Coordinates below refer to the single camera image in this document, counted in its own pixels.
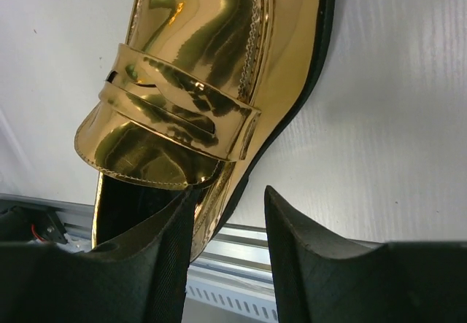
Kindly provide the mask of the gold pointed shoe front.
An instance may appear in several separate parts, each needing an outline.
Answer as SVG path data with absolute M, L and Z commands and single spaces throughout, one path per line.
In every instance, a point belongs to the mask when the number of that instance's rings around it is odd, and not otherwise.
M 99 172 L 92 245 L 171 203 L 196 259 L 313 91 L 335 0 L 134 0 L 77 154 Z

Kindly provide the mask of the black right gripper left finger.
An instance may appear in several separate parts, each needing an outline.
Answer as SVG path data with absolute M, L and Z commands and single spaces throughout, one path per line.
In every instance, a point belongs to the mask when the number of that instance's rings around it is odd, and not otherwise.
M 1 216 L 3 322 L 180 322 L 198 195 L 89 252 L 32 241 L 24 212 Z

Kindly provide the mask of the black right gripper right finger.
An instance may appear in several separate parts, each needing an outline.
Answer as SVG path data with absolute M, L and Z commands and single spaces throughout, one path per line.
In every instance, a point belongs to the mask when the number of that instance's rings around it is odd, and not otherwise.
M 466 243 L 344 238 L 264 193 L 281 322 L 464 322 Z

